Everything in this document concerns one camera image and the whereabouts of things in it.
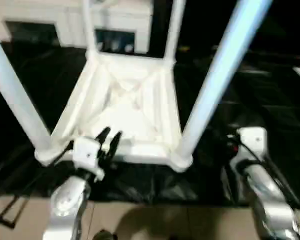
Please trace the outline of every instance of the white cabinet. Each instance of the white cabinet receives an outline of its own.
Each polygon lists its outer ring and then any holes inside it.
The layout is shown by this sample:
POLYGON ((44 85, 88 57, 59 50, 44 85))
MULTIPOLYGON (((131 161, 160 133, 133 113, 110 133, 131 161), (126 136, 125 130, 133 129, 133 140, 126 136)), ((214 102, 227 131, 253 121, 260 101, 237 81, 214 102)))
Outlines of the white cabinet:
MULTIPOLYGON (((69 7, 68 14, 74 44, 78 47, 86 47, 81 9, 69 7)), ((101 31, 99 35, 97 34, 99 42, 103 41, 100 37, 102 30, 107 30, 108 32, 104 34, 114 38, 112 40, 114 46, 116 41, 126 37, 125 33, 131 33, 134 52, 144 54, 149 50, 152 15, 151 0, 105 0, 94 3, 92 24, 96 32, 101 31)))
POLYGON ((1 41, 10 41, 12 38, 7 22, 54 25, 60 45, 73 45, 66 7, 41 4, 38 1, 0 1, 1 41))
MULTIPOLYGON (((110 39, 114 52, 119 45, 127 52, 148 52, 153 15, 152 0, 91 1, 92 22, 99 44, 107 38, 107 44, 109 45, 110 39)), ((27 34, 33 34, 33 38, 38 37, 36 35, 40 28, 41 36, 51 34, 49 31, 52 26, 54 35, 62 47, 85 48, 87 44, 81 2, 0 0, 0 40, 9 42, 14 37, 12 29, 16 29, 15 26, 22 25, 24 29, 30 29, 27 34)))

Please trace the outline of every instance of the black plastic sheet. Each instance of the black plastic sheet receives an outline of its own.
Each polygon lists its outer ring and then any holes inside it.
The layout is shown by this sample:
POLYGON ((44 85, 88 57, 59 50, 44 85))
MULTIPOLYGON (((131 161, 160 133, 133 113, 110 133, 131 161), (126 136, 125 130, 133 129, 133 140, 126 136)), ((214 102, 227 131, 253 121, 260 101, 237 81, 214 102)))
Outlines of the black plastic sheet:
MULTIPOLYGON (((55 127, 86 62, 85 50, 37 45, 4 44, 23 86, 50 131, 55 127)), ((175 88, 181 127, 209 68, 207 58, 176 64, 175 88)), ((116 163, 102 182, 92 186, 91 200, 138 203, 179 203, 226 206, 220 169, 226 149, 216 133, 246 126, 268 131, 271 161, 300 198, 300 77, 291 66, 244 62, 234 76, 201 138, 193 165, 184 173, 167 166, 116 163)), ((18 193, 44 169, 34 149, 0 95, 0 192, 18 193)), ((74 168, 62 162, 27 194, 49 196, 74 168)))

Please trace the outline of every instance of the white pole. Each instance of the white pole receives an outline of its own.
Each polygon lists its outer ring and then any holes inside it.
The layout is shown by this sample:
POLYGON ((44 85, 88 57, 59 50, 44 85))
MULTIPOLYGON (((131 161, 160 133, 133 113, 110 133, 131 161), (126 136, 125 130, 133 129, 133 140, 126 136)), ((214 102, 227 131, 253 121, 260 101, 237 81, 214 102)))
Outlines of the white pole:
POLYGON ((1 45, 0 92, 36 150, 47 151, 51 149, 50 134, 20 83, 1 45))
POLYGON ((83 24, 84 24, 84 32, 87 43, 87 52, 88 56, 95 55, 97 50, 97 36, 95 34, 95 28, 92 22, 92 14, 90 9, 90 1, 91 0, 82 0, 82 15, 83 15, 83 24))
POLYGON ((181 159, 191 159, 271 2, 238 1, 175 150, 181 159))
POLYGON ((173 0, 169 31, 164 51, 164 59, 168 60, 168 62, 175 60, 185 6, 186 0, 173 0))

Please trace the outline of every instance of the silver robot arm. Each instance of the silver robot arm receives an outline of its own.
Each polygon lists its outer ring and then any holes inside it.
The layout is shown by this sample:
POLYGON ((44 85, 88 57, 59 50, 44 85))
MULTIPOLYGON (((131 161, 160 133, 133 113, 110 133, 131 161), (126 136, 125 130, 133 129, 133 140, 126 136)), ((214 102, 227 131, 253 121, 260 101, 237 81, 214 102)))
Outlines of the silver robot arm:
POLYGON ((252 207, 261 239, 300 240, 295 213, 277 183, 262 165, 267 154, 267 132, 262 127, 238 130, 237 155, 230 161, 236 176, 237 199, 252 207))
POLYGON ((117 149, 121 132, 111 141, 108 152, 102 151, 110 128, 105 128, 96 138, 78 137, 73 143, 72 160, 76 175, 70 176, 52 194, 50 218, 43 234, 43 240, 79 240, 81 218, 86 209, 91 188, 89 180, 102 181, 104 169, 102 161, 110 161, 117 149))

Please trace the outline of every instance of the beige floor tile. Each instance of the beige floor tile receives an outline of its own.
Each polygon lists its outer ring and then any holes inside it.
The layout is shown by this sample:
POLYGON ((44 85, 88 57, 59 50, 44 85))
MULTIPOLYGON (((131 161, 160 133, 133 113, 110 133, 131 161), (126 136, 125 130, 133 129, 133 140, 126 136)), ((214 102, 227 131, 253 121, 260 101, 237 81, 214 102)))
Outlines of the beige floor tile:
POLYGON ((89 240, 100 230, 115 233, 119 240, 167 240, 190 236, 187 208, 143 206, 132 203, 97 203, 94 207, 89 240))
POLYGON ((248 208, 190 207, 188 214, 195 240, 259 240, 248 208))
MULTIPOLYGON (((11 197, 0 198, 0 211, 8 204, 11 197)), ((22 205, 20 201, 8 214, 8 219, 18 212, 22 205)), ((0 240, 42 240, 50 214, 49 199, 31 198, 25 205, 20 218, 13 230, 0 225, 0 240)), ((82 236, 81 240, 86 240, 90 228, 94 204, 89 202, 82 217, 82 236)))

